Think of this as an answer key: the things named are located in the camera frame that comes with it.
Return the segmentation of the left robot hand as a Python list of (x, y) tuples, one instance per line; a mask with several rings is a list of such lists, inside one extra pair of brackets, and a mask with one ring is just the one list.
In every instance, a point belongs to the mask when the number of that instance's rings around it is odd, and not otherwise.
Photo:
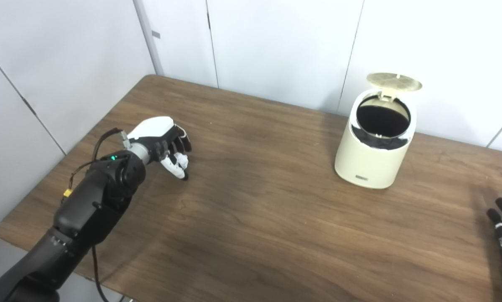
[(146, 119), (127, 134), (125, 149), (137, 155), (145, 166), (152, 162), (162, 166), (180, 180), (187, 180), (187, 154), (192, 151), (186, 131), (172, 118)]

